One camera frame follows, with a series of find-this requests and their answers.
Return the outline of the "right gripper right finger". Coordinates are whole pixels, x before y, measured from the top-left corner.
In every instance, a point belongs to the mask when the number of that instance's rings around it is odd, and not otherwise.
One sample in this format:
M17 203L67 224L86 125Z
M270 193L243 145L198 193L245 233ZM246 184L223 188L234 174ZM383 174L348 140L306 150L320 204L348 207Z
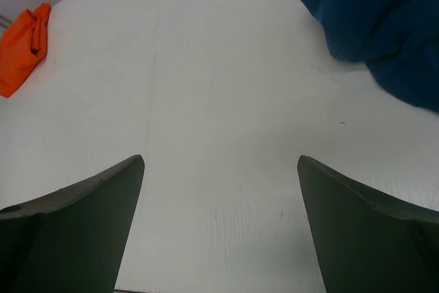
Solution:
M327 292L437 292L438 212L302 155L300 189Z

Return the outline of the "orange t shirt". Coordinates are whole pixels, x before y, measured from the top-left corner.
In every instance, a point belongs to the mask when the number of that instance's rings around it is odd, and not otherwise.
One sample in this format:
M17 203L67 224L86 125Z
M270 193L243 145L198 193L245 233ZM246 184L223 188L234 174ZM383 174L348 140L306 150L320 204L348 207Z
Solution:
M26 81L47 53L51 5L18 15L1 37L1 96L9 98Z

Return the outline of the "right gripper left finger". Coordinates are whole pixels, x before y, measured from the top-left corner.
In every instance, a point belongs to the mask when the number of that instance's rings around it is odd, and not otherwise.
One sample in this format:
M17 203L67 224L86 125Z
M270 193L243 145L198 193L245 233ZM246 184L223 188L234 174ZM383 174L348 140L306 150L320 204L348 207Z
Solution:
M141 192L140 155L1 210L2 292L113 292Z

